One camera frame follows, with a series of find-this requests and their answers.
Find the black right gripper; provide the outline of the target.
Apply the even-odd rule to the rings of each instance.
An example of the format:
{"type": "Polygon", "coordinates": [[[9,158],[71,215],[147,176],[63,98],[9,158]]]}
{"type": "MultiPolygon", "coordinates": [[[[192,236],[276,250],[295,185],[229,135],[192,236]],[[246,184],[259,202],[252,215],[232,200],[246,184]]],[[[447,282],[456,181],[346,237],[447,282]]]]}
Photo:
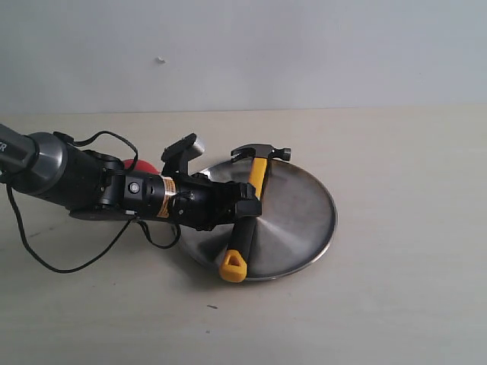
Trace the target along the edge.
{"type": "Polygon", "coordinates": [[[173,176],[135,171],[125,177],[123,209],[147,221],[213,230],[244,217],[259,217],[262,203],[249,182],[214,182],[199,174],[173,176]]]}

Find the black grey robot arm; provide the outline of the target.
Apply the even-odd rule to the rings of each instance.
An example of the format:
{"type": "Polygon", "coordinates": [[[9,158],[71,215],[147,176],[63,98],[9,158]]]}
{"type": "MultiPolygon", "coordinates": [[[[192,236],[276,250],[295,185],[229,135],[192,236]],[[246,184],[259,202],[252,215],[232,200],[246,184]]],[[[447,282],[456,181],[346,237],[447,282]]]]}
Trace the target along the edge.
{"type": "Polygon", "coordinates": [[[93,141],[75,141],[60,132],[22,135],[3,125],[1,181],[86,221],[135,217],[210,231],[262,213],[248,182],[214,182],[202,173],[188,173],[188,163],[204,151],[194,133],[164,149],[159,173],[142,170],[137,159],[124,164],[88,150],[93,141]]]}

